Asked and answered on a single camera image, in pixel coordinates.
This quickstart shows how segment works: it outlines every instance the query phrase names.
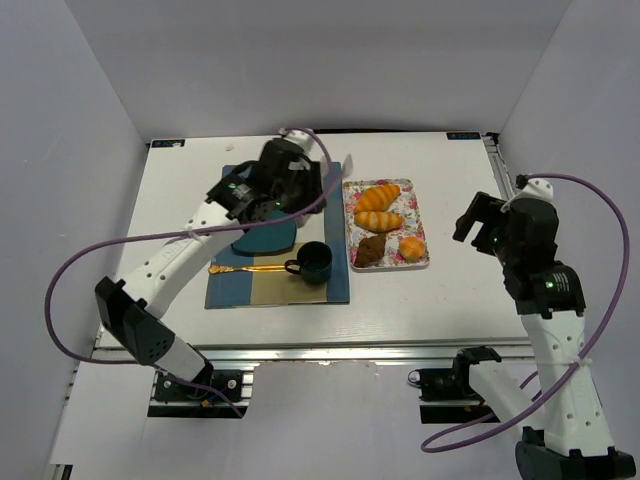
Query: white wall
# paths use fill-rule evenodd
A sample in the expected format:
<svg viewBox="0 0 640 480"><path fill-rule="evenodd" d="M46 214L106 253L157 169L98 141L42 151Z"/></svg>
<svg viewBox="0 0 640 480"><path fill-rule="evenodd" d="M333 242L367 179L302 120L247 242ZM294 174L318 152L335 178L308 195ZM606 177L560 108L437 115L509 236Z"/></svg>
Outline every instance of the white wall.
<svg viewBox="0 0 640 480"><path fill-rule="evenodd" d="M618 447L640 461L640 2L574 0L502 133L512 172L563 172L601 187L626 214L632 263L626 293L596 347L594 376ZM576 267L590 331L610 300L621 258L613 215L557 181L559 258Z"/></svg>
<svg viewBox="0 0 640 480"><path fill-rule="evenodd" d="M2 2L0 65L0 476L35 480L73 370L47 337L45 288L72 253L125 231L144 145L62 0ZM55 301L77 351L116 253L81 262Z"/></svg>
<svg viewBox="0 0 640 480"><path fill-rule="evenodd" d="M67 0L145 139L499 131L569 0Z"/></svg>

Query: blue and beige placemat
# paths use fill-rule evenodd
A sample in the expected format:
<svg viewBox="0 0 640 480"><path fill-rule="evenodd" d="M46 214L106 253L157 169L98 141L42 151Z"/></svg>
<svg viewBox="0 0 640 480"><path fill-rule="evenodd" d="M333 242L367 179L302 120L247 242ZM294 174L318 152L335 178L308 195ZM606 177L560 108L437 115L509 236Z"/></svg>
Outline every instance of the blue and beige placemat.
<svg viewBox="0 0 640 480"><path fill-rule="evenodd" d="M230 166L223 174L231 171ZM330 174L340 175L340 163L330 165ZM209 276L205 308L227 308L255 305L288 305L299 303L349 303L349 267L347 264L344 205L342 189L336 188L327 199L324 215L323 241L333 252L331 278L325 285L310 286L297 275L286 272L248 273L234 272ZM296 243L291 252L279 255L243 256L226 247L212 259L217 265L252 266L283 264L296 257Z"/></svg>

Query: cup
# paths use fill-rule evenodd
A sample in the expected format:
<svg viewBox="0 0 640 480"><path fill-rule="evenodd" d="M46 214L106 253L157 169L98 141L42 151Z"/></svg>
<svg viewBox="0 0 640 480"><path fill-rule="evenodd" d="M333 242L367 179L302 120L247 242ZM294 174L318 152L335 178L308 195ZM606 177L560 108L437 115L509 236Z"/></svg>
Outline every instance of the cup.
<svg viewBox="0 0 640 480"><path fill-rule="evenodd" d="M302 280L310 285L322 285L331 277L331 262L333 254L329 245L322 242L305 243L295 260L284 262L284 269L300 275Z"/></svg>

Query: pastry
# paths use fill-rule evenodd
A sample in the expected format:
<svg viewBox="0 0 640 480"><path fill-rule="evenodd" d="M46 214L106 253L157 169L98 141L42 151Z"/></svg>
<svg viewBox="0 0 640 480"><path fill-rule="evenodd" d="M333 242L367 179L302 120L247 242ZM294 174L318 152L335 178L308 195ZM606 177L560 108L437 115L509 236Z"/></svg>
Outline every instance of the pastry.
<svg viewBox="0 0 640 480"><path fill-rule="evenodd" d="M370 263L377 262L384 257L384 245L387 243L387 236L379 233L374 237L367 237L360 240L358 250L356 251L356 259L353 265L362 268Z"/></svg>
<svg viewBox="0 0 640 480"><path fill-rule="evenodd" d="M406 261L416 262L420 260L420 258L427 251L427 247L425 246L424 241L421 238L407 237L403 238L400 241L398 251Z"/></svg>
<svg viewBox="0 0 640 480"><path fill-rule="evenodd" d="M353 213L385 212L398 195L400 187L390 183L367 188L356 203Z"/></svg>
<svg viewBox="0 0 640 480"><path fill-rule="evenodd" d="M371 232L388 232L401 226L404 217L391 212L360 212L356 214L355 222Z"/></svg>

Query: floral tray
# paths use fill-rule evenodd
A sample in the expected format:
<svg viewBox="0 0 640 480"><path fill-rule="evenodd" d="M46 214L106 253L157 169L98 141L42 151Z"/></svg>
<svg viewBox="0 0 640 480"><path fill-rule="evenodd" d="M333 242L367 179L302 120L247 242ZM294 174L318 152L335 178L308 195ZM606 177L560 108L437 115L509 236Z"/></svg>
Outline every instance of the floral tray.
<svg viewBox="0 0 640 480"><path fill-rule="evenodd" d="M384 185L392 183L400 187L400 195L393 201L389 207L389 212L397 213L404 217L402 227L387 232L387 243L384 249L384 257L377 263L372 263L364 268L354 266L356 259L356 251L360 240L364 237L375 235L354 223L353 209L362 196L362 193L369 187L376 185ZM418 208L418 199L413 190L413 183L406 178L400 179L384 179L384 180L368 180L358 182L345 182L342 185L344 193L344 210L345 220L347 224L347 248L349 252L349 263L354 270L390 270L399 268L420 268L425 267L429 263L429 248L425 254L416 262L407 262L398 252L398 245L405 237L419 237L425 240L424 228L422 220L420 220L420 209Z"/></svg>

